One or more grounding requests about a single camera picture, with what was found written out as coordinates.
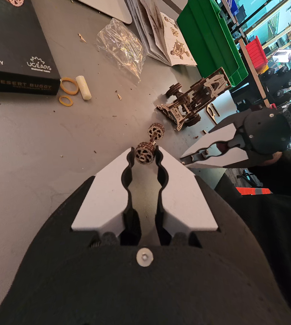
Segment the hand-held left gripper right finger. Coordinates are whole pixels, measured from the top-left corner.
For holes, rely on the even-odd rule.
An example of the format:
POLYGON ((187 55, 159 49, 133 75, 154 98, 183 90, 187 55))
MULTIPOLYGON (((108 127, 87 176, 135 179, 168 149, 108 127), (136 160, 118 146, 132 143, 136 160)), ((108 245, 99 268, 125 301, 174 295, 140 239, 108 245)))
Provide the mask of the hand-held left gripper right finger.
POLYGON ((166 232, 215 232, 217 222, 196 175, 162 147, 156 147, 158 195, 156 226, 166 232))

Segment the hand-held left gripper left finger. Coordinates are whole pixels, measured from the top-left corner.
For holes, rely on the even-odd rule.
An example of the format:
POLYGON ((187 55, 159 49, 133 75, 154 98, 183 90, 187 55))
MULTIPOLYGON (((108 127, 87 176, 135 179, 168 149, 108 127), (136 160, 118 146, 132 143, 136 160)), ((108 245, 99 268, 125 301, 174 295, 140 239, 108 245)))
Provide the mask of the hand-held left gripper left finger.
POLYGON ((124 214, 132 209, 134 148, 129 148, 100 170, 71 225, 73 231, 123 232, 124 214))

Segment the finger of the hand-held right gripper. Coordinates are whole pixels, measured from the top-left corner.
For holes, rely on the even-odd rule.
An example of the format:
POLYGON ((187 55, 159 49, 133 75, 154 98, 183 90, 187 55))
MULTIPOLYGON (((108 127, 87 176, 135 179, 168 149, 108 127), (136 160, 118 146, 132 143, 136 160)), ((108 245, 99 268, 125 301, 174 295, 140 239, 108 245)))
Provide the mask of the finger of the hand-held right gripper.
POLYGON ((235 147, 219 156, 209 156, 204 158, 201 154, 193 154, 181 157, 181 162, 187 168, 212 169, 227 168, 229 165, 245 161, 248 158, 249 157, 245 150, 235 147))
POLYGON ((240 131, 245 119, 245 115, 226 117, 186 150, 180 160, 245 160, 246 144, 240 131), (219 155, 214 156, 210 152, 205 155, 211 146, 218 147, 219 144, 222 145, 222 149, 218 148, 219 155))

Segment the wooden buggy model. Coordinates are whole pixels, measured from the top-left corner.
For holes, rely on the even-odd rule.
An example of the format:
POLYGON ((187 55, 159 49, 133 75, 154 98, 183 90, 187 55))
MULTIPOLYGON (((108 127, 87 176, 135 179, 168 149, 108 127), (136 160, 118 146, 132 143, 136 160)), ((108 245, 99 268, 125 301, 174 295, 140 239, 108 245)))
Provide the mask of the wooden buggy model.
POLYGON ((232 87, 223 67, 220 67, 208 77, 201 78, 186 92, 182 92, 180 83, 170 86, 166 97, 175 96, 172 103, 156 106, 167 119, 175 123, 176 130, 190 127, 200 120, 199 112, 207 108, 220 95, 232 87))

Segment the wooden wheel axle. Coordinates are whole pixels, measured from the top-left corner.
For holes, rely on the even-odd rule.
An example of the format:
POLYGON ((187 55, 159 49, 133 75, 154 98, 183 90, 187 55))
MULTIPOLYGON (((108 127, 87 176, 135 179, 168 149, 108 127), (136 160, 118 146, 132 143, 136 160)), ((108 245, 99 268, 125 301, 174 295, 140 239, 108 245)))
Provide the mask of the wooden wheel axle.
POLYGON ((160 123, 153 123, 148 128, 149 140, 141 142, 135 149, 135 159, 142 165, 151 164, 155 159, 156 143, 163 138, 165 128, 160 123))

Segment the black model box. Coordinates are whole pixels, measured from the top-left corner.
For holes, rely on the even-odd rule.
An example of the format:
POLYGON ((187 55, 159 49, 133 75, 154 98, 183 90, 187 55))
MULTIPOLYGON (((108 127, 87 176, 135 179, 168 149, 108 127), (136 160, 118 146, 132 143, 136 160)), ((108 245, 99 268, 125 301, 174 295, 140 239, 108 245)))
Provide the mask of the black model box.
POLYGON ((30 0, 0 0, 0 92, 56 95, 61 77, 30 0))

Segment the wooden sheet offcut with holes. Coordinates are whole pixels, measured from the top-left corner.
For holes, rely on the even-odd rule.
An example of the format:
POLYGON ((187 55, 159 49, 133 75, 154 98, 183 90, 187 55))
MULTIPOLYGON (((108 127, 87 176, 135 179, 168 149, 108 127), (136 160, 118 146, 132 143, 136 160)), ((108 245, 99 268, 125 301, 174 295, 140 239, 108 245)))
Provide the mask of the wooden sheet offcut with holes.
POLYGON ((221 115, 213 103, 210 103, 206 106, 205 113, 214 125, 217 125, 220 122, 219 118, 221 115))

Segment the orange reflective band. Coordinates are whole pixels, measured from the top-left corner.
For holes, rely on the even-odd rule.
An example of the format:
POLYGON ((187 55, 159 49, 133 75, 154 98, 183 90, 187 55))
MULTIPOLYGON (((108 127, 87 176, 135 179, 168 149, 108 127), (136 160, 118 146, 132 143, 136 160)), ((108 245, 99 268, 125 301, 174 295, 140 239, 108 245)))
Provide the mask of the orange reflective band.
POLYGON ((242 196, 272 194, 270 189, 267 189, 267 188, 236 187, 236 189, 242 196))

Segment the row of black labelled devices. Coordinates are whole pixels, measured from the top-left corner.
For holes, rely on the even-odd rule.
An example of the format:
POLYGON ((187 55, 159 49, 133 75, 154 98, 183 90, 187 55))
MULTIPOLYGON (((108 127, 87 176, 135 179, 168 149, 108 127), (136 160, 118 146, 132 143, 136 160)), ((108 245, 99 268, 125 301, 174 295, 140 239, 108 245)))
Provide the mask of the row of black labelled devices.
POLYGON ((269 68, 259 79, 270 104, 279 107, 291 101, 291 68, 285 66, 278 71, 269 68))

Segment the red plastic bin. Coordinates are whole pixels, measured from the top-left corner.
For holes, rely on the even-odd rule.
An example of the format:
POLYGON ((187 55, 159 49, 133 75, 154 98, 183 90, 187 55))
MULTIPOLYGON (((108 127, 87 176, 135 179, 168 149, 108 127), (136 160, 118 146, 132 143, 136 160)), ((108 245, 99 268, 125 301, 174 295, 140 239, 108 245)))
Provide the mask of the red plastic bin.
POLYGON ((255 39, 245 47, 256 70, 260 70, 268 64, 268 60, 258 36, 256 36, 255 39))

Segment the green plastic bin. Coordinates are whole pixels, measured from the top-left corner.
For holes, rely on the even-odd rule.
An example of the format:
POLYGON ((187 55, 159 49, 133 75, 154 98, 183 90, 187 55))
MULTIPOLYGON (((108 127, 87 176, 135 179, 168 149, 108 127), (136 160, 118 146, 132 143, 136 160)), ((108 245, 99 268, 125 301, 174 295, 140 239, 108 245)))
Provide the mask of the green plastic bin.
POLYGON ((202 77, 223 68, 232 87, 248 72, 215 1, 190 0, 177 18, 177 24, 202 77))

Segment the instruction booklet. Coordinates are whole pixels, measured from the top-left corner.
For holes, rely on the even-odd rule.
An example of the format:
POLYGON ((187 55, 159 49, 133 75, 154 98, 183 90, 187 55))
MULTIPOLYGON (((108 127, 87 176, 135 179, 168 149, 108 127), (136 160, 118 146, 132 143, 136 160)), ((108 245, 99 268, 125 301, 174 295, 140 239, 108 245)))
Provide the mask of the instruction booklet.
POLYGON ((170 67, 197 66, 176 21, 161 12, 156 1, 127 3, 148 56, 170 67))

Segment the white wax cylinder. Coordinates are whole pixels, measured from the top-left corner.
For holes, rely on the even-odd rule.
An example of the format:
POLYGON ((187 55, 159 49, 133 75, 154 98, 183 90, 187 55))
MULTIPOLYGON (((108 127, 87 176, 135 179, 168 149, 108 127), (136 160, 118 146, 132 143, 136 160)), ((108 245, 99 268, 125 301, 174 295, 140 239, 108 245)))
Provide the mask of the white wax cylinder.
POLYGON ((80 93, 83 97, 83 100, 90 100, 92 98, 89 87, 87 85, 86 79, 84 76, 79 75, 76 77, 76 82, 78 84, 80 93))

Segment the large rubber band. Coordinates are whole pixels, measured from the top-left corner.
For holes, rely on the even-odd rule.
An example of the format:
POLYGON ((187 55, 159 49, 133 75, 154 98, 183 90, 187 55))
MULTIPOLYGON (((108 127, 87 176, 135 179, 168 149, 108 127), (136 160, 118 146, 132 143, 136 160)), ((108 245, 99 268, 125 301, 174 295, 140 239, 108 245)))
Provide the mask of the large rubber band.
POLYGON ((61 78, 60 81, 60 88, 68 95, 76 95, 79 91, 79 86, 78 83, 76 82, 76 80, 70 78, 70 77, 63 77, 61 78), (65 86, 64 86, 64 82, 70 82, 75 86, 75 90, 68 90, 65 86))

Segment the clear plastic bag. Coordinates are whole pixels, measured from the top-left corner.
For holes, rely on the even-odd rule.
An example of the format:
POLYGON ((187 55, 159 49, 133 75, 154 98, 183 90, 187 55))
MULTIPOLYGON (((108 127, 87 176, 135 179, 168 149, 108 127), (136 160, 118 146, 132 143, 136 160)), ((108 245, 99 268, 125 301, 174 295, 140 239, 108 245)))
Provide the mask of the clear plastic bag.
POLYGON ((96 46, 134 85, 138 86, 147 52, 139 38, 116 18, 97 34, 96 46))

